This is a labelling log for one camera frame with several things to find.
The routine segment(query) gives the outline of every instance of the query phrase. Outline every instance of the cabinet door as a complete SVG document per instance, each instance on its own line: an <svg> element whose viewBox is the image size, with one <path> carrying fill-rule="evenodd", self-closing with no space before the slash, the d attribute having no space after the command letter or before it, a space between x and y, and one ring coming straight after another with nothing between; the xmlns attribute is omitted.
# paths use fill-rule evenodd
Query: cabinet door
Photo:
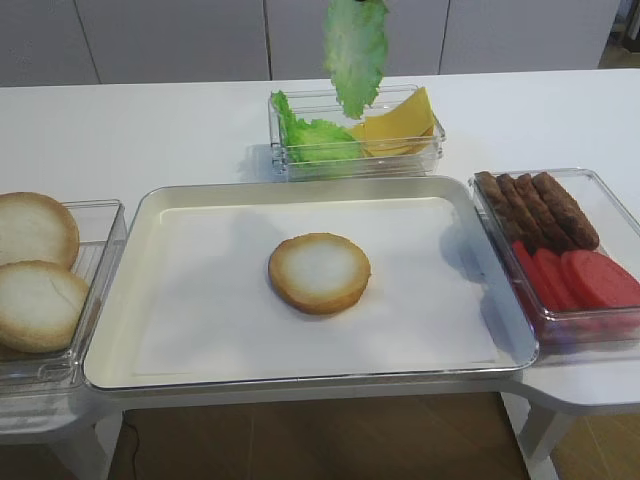
<svg viewBox="0 0 640 480"><path fill-rule="evenodd" d="M0 1L0 86L97 81L73 0Z"/></svg>
<svg viewBox="0 0 640 480"><path fill-rule="evenodd" d="M451 0L440 73L591 69L620 0Z"/></svg>
<svg viewBox="0 0 640 480"><path fill-rule="evenodd" d="M274 79L326 78L323 24L329 0L266 0ZM448 0L387 0L385 75L438 73Z"/></svg>
<svg viewBox="0 0 640 480"><path fill-rule="evenodd" d="M77 0L103 83L267 80L262 0Z"/></svg>

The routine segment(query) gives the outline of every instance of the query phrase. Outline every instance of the table leg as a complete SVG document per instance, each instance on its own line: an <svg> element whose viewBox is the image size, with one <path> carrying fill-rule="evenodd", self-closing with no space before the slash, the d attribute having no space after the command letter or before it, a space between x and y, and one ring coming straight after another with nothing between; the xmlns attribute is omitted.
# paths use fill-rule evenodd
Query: table leg
<svg viewBox="0 0 640 480"><path fill-rule="evenodd" d="M112 415L49 448L78 480L106 480L121 422L121 413Z"/></svg>
<svg viewBox="0 0 640 480"><path fill-rule="evenodd" d="M502 394L502 401L531 480L558 480L549 455L576 417L529 404L509 393Z"/></svg>

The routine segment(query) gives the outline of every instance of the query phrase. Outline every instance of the white table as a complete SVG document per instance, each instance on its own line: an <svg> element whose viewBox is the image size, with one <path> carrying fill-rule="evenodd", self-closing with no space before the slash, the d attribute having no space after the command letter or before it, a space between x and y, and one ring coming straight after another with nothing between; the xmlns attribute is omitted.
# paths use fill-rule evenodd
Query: white table
<svg viewBox="0 0 640 480"><path fill-rule="evenodd" d="M485 169L591 168L640 215L640 96L634 95L640 70L398 77L385 83L428 87L448 136L439 174L465 181ZM0 191L33 190L62 201L118 198L130 221L141 197L160 186L273 181L269 92L328 87L326 80L309 80L0 89ZM593 354L570 364L536 365L507 380L398 385L391 393L518 395L503 397L532 478L557 478L548 454L575 416L638 410L638 372L640 352L613 360ZM292 392L289 399L379 393L316 389ZM521 397L531 400L530 412ZM269 392L194 395L165 404L276 399ZM126 404L144 406L154 406L153 399ZM0 398L0 441L53 442L63 461L91 478L87 472L104 466L110 452L96 450L95 462L78 466L75 449L95 439L86 433L88 425L119 407L85 391ZM111 437L118 422L113 425Z"/></svg>

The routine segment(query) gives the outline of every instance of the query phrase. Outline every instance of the white tray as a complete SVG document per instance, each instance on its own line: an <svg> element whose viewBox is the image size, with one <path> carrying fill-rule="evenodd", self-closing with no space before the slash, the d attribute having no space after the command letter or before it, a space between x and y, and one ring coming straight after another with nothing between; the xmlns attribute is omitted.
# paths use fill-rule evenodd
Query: white tray
<svg viewBox="0 0 640 480"><path fill-rule="evenodd" d="M372 265L360 302L331 318L268 282L273 249L308 232L346 236ZM498 376L537 348L459 182L169 187L141 202L84 372L101 389Z"/></svg>

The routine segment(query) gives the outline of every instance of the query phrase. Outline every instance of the green lettuce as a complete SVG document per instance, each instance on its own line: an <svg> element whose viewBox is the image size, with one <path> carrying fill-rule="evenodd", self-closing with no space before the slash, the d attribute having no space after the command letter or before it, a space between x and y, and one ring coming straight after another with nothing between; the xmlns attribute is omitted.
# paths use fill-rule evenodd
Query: green lettuce
<svg viewBox="0 0 640 480"><path fill-rule="evenodd" d="M378 96L388 42L384 0L331 0L325 20L324 67L344 114L358 119Z"/></svg>
<svg viewBox="0 0 640 480"><path fill-rule="evenodd" d="M288 152L294 162L351 160L362 156L360 144L344 127L328 120L308 123L297 118L282 91L274 93L271 102L280 114L285 146L293 147Z"/></svg>

